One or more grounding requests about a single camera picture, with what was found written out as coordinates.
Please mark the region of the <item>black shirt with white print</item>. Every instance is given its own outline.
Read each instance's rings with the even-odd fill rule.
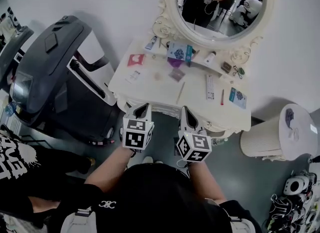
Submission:
[[[52,215],[48,232],[60,233],[66,218],[79,209],[95,212],[98,233],[134,229],[163,232],[172,228],[231,233],[228,214],[252,221],[256,232],[261,232],[238,202],[209,204],[196,196],[182,172],[165,164],[131,167],[108,193],[89,184],[73,189]]]

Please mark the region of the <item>bottle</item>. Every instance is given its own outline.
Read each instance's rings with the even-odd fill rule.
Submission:
[[[16,109],[17,109],[17,104],[14,101],[12,101],[12,102],[8,103],[7,106],[5,106],[4,112],[9,117],[11,117],[15,113]]]
[[[215,139],[215,138],[212,138],[211,139],[211,145],[212,146],[220,146],[222,144],[224,144],[225,142],[228,141],[228,138],[225,138],[225,139]]]

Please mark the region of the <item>ornate white mirror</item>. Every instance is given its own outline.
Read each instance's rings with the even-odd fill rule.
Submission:
[[[241,46],[250,49],[261,38],[274,7],[274,0],[165,0],[163,3],[162,20],[158,22],[167,27],[161,29],[155,24],[154,29],[161,29],[164,37],[168,33],[176,37],[182,34],[208,49]]]

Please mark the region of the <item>white sneaker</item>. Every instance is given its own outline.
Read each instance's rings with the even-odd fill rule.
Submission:
[[[142,164],[153,164],[153,163],[154,163],[154,159],[151,156],[146,156],[142,161]]]

